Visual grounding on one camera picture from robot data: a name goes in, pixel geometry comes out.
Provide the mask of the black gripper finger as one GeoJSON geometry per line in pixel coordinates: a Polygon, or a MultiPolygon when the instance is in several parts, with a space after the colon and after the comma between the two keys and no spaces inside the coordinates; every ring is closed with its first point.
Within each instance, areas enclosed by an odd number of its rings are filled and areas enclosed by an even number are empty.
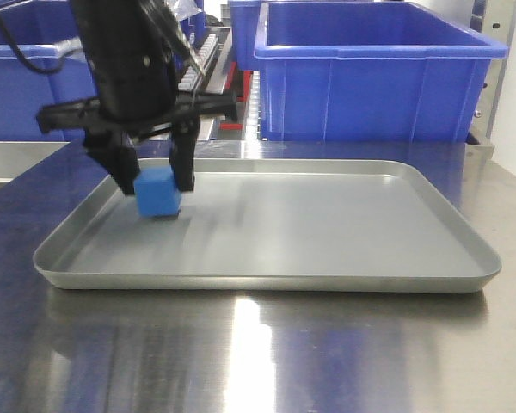
{"type": "Polygon", "coordinates": [[[169,164],[181,192],[194,191],[194,152],[199,133],[199,118],[189,118],[172,126],[169,164]]]}
{"type": "Polygon", "coordinates": [[[113,178],[124,195],[135,195],[134,180],[140,172],[138,155],[124,132],[86,131],[83,147],[87,155],[113,178]]]}

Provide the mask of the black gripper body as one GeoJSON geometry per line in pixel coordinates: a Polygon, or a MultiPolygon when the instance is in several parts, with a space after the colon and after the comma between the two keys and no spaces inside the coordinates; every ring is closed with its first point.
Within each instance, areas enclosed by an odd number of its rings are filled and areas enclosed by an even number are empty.
{"type": "Polygon", "coordinates": [[[196,53],[163,2],[72,1],[70,7],[97,95],[42,107],[36,115],[42,133],[136,135],[201,115],[237,117],[230,92],[179,91],[170,58],[196,65],[196,53]]]}

